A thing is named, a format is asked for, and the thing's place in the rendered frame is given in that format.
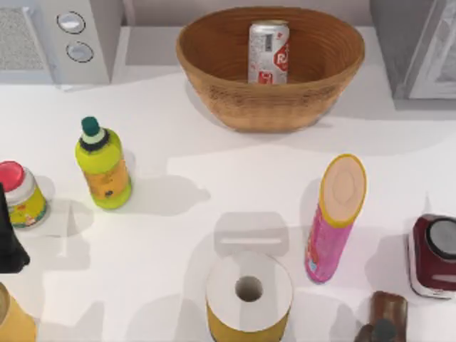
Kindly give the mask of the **brown woven basket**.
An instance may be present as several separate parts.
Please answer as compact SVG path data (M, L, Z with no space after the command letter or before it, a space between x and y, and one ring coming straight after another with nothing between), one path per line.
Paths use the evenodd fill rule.
M290 30L288 81L251 84L249 27L278 19ZM283 133L315 123L352 81L365 58L362 35L330 14L287 6L234 7L184 27L177 59L208 111L244 132Z

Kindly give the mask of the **pink tube can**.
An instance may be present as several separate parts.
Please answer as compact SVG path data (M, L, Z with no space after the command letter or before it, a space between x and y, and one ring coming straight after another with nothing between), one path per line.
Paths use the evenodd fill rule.
M339 155L326 168L304 258L306 272L313 282L325 283L336 273L366 190L366 171L355 155Z

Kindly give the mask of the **red and white can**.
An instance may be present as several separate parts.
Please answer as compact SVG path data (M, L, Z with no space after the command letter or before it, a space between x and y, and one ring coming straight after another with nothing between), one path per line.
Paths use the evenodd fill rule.
M249 27L248 82L285 84L289 71L288 22L254 21Z

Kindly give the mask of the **green bottle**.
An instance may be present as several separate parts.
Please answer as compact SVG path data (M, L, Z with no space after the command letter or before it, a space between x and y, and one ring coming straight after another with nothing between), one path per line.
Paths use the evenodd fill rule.
M93 201L102 209L122 207L131 196L132 183L120 138L93 116L82 119L81 127L75 156Z

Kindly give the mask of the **yellow-wrapped paper roll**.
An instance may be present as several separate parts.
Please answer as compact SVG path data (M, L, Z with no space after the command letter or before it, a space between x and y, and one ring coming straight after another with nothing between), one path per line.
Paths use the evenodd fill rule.
M281 342L294 297L288 271L273 257L239 252L207 278L207 323L214 342Z

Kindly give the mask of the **microwave knob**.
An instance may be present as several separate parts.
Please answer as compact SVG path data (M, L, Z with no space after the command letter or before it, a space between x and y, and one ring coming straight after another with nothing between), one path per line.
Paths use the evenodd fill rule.
M74 11L57 15L56 23L62 31L69 34L80 34L86 28L85 19Z
M67 56L77 63L87 63L94 57L93 49L82 41L75 41L66 46Z

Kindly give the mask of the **red-lidded yellow jar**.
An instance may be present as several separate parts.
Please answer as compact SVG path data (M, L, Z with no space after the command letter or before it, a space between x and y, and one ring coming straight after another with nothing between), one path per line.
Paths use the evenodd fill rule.
M33 173L15 161L0 162L9 216L14 228L27 228L40 222L48 205Z

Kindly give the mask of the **brown bottle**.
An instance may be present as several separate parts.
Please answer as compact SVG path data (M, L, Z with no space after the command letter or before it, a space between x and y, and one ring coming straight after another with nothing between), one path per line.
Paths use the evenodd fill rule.
M353 342L407 342L408 302L397 294L376 291L370 299L369 322Z

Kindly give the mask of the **dark red jar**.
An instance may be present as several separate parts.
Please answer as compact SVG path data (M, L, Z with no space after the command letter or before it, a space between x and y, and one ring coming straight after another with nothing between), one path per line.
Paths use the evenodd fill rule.
M456 299L456 218L423 214L408 235L410 286L424 297Z

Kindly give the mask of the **pale microwave oven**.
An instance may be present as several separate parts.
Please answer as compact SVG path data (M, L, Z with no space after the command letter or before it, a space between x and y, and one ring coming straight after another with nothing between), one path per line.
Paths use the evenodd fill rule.
M85 19L80 34L62 31L57 15ZM125 17L123 0L0 0L0 84L53 85L60 89L109 84ZM72 61L66 46L88 44L94 57Z

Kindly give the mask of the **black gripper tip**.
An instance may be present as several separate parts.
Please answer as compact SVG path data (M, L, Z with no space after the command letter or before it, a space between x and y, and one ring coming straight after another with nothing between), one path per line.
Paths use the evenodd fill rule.
M30 264L30 260L15 234L4 187L0 183L0 274L18 274Z

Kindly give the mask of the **yellow cylinder container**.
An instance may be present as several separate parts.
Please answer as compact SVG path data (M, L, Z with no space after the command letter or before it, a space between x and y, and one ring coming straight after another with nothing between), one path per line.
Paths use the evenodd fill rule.
M0 342L36 342L34 319L0 282Z

